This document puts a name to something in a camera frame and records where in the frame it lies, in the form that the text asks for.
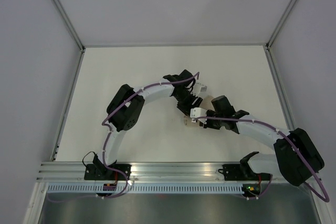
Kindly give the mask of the beige cloth napkin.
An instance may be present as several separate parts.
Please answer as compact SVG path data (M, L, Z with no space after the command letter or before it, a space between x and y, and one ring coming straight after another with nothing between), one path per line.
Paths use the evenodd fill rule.
M213 104L212 104L213 99L214 99L213 96L207 95L205 98L203 98L203 101L202 101L201 105L199 106L199 108L214 111L214 107L213 107ZM182 112L184 114L183 122L184 122L185 126L187 126L187 127L201 127L201 122L193 123L191 121L190 111L182 111Z

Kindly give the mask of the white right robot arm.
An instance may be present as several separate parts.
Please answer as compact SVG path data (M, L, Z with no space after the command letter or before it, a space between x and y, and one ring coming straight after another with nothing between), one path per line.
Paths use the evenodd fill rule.
M224 95L211 103L212 110L192 109L192 118L199 120L204 128L219 130L224 127L251 137L274 152L253 152L242 158L239 172L243 178L252 179L258 173L266 173L300 186L324 168L324 160L305 130L281 129L258 120L247 111L236 111Z

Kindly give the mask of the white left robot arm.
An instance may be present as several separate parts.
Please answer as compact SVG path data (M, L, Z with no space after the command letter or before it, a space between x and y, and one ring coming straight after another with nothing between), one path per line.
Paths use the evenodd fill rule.
M127 180L130 165L117 164L117 155L126 132L138 122L143 107L161 98L174 97L177 108L186 116L201 105L207 87L198 82L198 74L183 70L180 74L165 75L158 82L145 87L120 87L107 107L102 125L108 128L102 151L94 154L86 165L85 180Z

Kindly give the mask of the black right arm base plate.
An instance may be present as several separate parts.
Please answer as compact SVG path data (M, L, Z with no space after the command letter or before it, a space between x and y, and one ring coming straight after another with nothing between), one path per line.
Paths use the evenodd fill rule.
M246 164L224 164L217 170L224 176L225 181L268 181L271 175L267 173L255 173Z

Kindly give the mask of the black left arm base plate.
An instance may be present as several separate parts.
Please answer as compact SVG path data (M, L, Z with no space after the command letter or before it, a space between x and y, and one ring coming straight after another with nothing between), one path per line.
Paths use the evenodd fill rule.
M130 164L114 164L112 166L113 169L117 169L123 173L125 173L127 179L130 178L131 175L131 165ZM125 177L116 172L114 170L106 169L104 166L102 169L98 169L94 164L88 164L86 166L84 180L117 180L117 181L125 181Z

